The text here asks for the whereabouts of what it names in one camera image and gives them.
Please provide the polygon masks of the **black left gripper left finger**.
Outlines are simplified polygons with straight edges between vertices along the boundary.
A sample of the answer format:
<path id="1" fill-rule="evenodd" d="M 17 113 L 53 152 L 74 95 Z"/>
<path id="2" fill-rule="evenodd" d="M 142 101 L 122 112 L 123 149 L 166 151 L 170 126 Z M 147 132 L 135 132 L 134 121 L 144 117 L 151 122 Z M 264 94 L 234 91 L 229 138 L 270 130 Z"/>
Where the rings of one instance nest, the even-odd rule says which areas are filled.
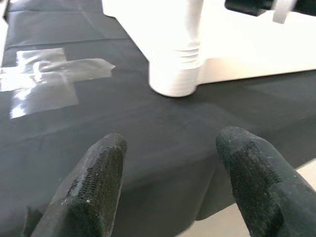
<path id="1" fill-rule="evenodd" d="M 27 208 L 23 237 L 110 237 L 127 142 L 111 133 L 93 144 L 63 180 L 46 211 Z"/>

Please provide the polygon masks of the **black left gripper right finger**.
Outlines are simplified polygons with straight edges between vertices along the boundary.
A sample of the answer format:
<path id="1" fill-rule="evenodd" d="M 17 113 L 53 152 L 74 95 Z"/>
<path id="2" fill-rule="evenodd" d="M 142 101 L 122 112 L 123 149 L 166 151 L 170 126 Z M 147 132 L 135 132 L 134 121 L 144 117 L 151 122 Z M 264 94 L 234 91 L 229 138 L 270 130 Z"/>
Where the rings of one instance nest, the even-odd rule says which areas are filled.
<path id="1" fill-rule="evenodd" d="M 316 192 L 271 143 L 225 127 L 216 148 L 250 236 L 316 235 Z"/>

